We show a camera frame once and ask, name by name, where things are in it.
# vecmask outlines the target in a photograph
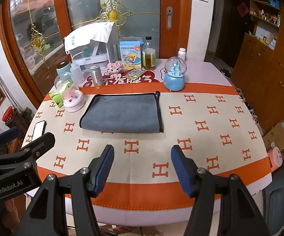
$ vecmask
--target orange stripe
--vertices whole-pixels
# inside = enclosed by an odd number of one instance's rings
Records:
[[[81,87],[80,90],[83,92],[84,95],[147,93],[155,91],[164,92],[164,93],[171,92],[170,90],[164,87],[164,84],[162,82],[115,84],[115,85],[107,85],[100,89],[96,89],[94,87]],[[176,92],[238,95],[237,91],[232,86],[205,84],[205,83],[186,83],[185,87],[182,90]],[[48,100],[51,100],[51,98],[47,94],[43,101],[48,101]]]
[[[51,173],[58,177],[65,176],[64,174],[45,168],[37,168],[42,181]],[[230,174],[237,174],[245,185],[249,185],[268,175],[270,172],[269,161],[266,157],[217,175],[228,177]],[[106,183],[103,192],[96,199],[92,199],[94,205],[125,210],[176,209],[191,207],[193,202],[194,199],[188,198],[182,191],[179,182],[159,184]]]

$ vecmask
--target white plastic bottle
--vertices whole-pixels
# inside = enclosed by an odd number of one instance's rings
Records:
[[[182,60],[185,61],[186,59],[186,49],[185,48],[179,48],[178,57],[180,57]]]
[[[72,62],[70,72],[73,75],[73,78],[77,84],[81,84],[82,82],[84,82],[84,76],[81,67],[78,66],[76,63]]]

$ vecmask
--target brown liquid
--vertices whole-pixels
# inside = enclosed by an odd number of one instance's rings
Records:
[[[151,61],[151,54],[145,54],[145,65],[144,69],[146,70],[153,70],[154,67],[151,67],[152,61]]]

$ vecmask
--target cardboard box on floor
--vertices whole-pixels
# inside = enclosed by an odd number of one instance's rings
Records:
[[[277,123],[263,138],[265,148],[269,151],[272,147],[277,146],[280,151],[284,152],[284,128],[281,122]]]

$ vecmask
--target wooden shelf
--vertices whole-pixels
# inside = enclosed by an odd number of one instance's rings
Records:
[[[278,27],[276,24],[274,24],[274,23],[271,23],[271,22],[269,22],[269,21],[267,21],[267,20],[265,20],[265,19],[262,19],[262,18],[260,18],[259,16],[256,16],[256,15],[253,15],[253,14],[250,14],[251,16],[253,16],[253,17],[255,17],[255,18],[257,18],[257,19],[259,19],[259,20],[261,20],[262,22],[266,22],[268,25],[270,25],[270,26],[273,26],[273,27],[275,27],[275,28],[277,28],[277,29],[279,29],[280,27]]]
[[[269,7],[269,8],[275,9],[275,10],[277,10],[277,12],[281,11],[280,9],[270,5],[268,2],[259,1],[259,0],[252,0],[252,1],[254,1],[255,3],[261,3],[262,5],[265,5],[265,6]]]

